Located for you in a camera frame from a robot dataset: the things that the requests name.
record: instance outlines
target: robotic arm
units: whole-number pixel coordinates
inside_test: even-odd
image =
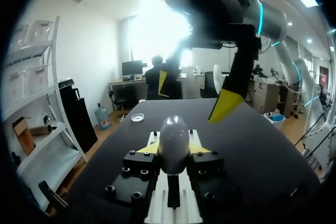
[[[165,1],[171,8],[184,13],[189,19],[193,27],[190,37],[192,47],[220,49],[223,43],[228,41],[234,41],[238,47],[231,74],[224,81],[209,122],[221,121],[243,102],[244,91],[236,90],[234,86],[243,86],[244,89],[247,89],[246,80],[251,74],[251,63],[258,59],[260,50],[258,38],[263,35],[269,38],[274,45],[288,84],[300,84],[298,93],[301,94],[302,104],[309,117],[306,129],[312,128],[311,132],[317,131],[322,134],[319,139],[317,137],[311,138],[311,140],[305,139],[304,143],[308,150],[316,148],[320,140],[330,131],[334,118],[329,114],[328,123],[323,117],[320,120],[323,109],[314,88],[314,81],[311,79],[304,61],[291,58],[285,43],[288,27],[287,18],[283,12],[259,0]],[[249,29],[253,30],[254,36],[247,36]],[[237,73],[245,74],[245,76],[238,77]],[[324,151],[313,154],[325,170],[328,170],[330,165],[330,160],[327,157],[331,152],[327,147],[331,144],[327,142],[324,143]]]

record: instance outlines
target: white cabinet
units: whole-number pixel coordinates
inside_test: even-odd
[[[275,84],[255,82],[253,108],[260,113],[273,112],[278,105],[280,87]]]

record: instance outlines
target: blue container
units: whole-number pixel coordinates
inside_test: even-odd
[[[95,115],[99,123],[99,127],[102,131],[107,130],[111,127],[109,113],[107,112],[107,109],[105,107],[102,107],[100,105],[100,103],[98,103],[98,108],[95,111]]]

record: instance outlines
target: white shelf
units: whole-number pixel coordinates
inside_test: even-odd
[[[53,140],[59,133],[61,133],[67,127],[65,123],[54,122],[52,126],[56,126],[57,129],[53,130],[48,135],[34,136],[34,142],[36,144],[34,150],[21,162],[17,169],[18,175],[21,175],[29,163],[36,157],[36,155],[46,147],[51,140]]]
[[[33,43],[24,43],[20,47],[12,48],[7,54],[5,65],[7,66],[25,59],[30,59],[34,56],[40,56],[52,45],[52,43],[52,40],[37,41]]]
[[[21,109],[22,107],[24,107],[25,105],[33,102],[34,100],[48,94],[48,93],[52,93],[53,91],[55,91],[55,87],[49,87],[46,89],[42,89],[41,91],[38,91],[34,94],[31,94],[30,96],[22,99],[21,101],[15,103],[14,105],[12,105],[9,109],[7,109],[3,114],[2,114],[2,121],[6,121],[11,115],[13,115],[16,111],[18,111],[19,109]]]
[[[48,186],[56,191],[80,158],[81,155],[77,150],[62,145],[41,166],[29,173],[27,185],[42,210],[46,210],[49,201],[38,188],[38,184],[45,180]]]

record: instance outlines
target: window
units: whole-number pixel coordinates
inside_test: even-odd
[[[190,34],[190,26],[184,16],[165,9],[161,12],[133,17],[130,24],[130,47],[133,60],[143,60],[152,66],[152,57],[160,54],[165,61],[181,39]],[[192,65],[190,50],[184,50],[182,67]]]
[[[309,72],[310,77],[312,79],[314,79],[314,71],[313,71],[313,63],[312,63],[312,61],[310,59],[307,59],[307,58],[305,58],[304,60],[305,60],[304,62],[306,64],[306,66],[308,68],[308,72]]]

